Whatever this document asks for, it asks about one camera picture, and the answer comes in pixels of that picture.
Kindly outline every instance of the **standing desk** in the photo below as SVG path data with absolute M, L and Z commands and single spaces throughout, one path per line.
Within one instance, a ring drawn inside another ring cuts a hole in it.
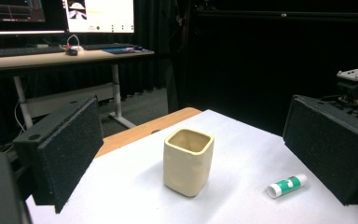
M 33 222 L 358 224 L 358 205 L 342 205 L 280 136 L 212 110 L 183 111 L 173 114 L 175 121 L 170 121 L 170 115 L 163 117 L 161 122 L 168 123 L 162 126 L 155 121 L 146 123 L 133 133 L 132 140 L 139 139 L 127 145 L 120 139 L 116 145 L 108 142 L 115 141 L 114 135 L 105 138 L 100 156 L 60 214 L 54 213 L 54 206 L 34 205 L 32 196 L 26 201 Z M 171 126 L 150 134 L 166 125 Z M 163 185 L 163 141 L 179 128 L 215 138 L 210 176 L 196 197 Z M 131 131 L 123 136 L 131 136 Z M 305 174 L 309 184 L 277 199 L 267 195 L 269 184 L 297 174 Z
M 103 50 L 82 50 L 78 52 L 77 56 L 68 56 L 63 52 L 60 52 L 17 57 L 1 57 L 0 69 L 8 69 L 8 72 L 13 74 L 12 76 L 16 85 L 17 94 L 19 96 L 21 113 L 27 129 L 33 126 L 33 117 L 46 115 L 60 107 L 62 104 L 69 102 L 76 97 L 87 94 L 97 94 L 100 99 L 102 95 L 108 95 L 108 98 L 114 97 L 116 106 L 115 112 L 111 113 L 110 116 L 118 122 L 122 123 L 124 126 L 132 128 L 135 125 L 123 118 L 121 114 L 121 99 L 117 63 L 126 59 L 137 57 L 139 58 L 140 56 L 147 56 L 152 54 L 154 54 L 154 52 L 151 50 L 127 54 L 112 54 Z M 40 97 L 38 99 L 25 99 L 24 90 L 21 85 L 21 75 L 37 72 L 38 70 L 57 70 L 64 67 L 78 67 L 96 63 L 111 64 L 111 84 L 105 84 L 99 88 L 88 88 L 81 91 L 71 91 L 62 94 L 50 95 L 47 97 Z

